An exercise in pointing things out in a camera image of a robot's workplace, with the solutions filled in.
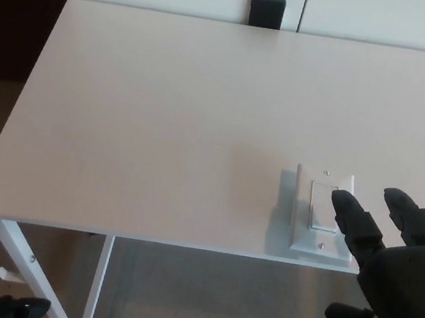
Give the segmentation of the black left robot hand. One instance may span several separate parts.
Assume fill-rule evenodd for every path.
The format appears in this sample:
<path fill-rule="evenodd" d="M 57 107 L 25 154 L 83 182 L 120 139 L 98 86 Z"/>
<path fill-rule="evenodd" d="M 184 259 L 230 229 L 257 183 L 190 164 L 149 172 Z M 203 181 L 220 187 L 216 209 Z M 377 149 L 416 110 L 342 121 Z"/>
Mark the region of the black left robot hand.
<path fill-rule="evenodd" d="M 51 307 L 46 298 L 14 298 L 10 295 L 0 297 L 0 318 L 42 318 Z"/>

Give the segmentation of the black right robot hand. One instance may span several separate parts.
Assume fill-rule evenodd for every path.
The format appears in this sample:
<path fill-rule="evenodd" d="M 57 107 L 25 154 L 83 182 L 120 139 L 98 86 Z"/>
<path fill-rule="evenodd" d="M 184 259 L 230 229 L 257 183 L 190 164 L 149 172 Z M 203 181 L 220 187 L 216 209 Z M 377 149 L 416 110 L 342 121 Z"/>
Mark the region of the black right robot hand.
<path fill-rule="evenodd" d="M 333 302 L 326 318 L 425 318 L 425 208 L 398 188 L 386 188 L 389 216 L 404 241 L 387 248 L 369 212 L 346 190 L 332 192 L 336 224 L 358 264 L 367 309 Z"/>

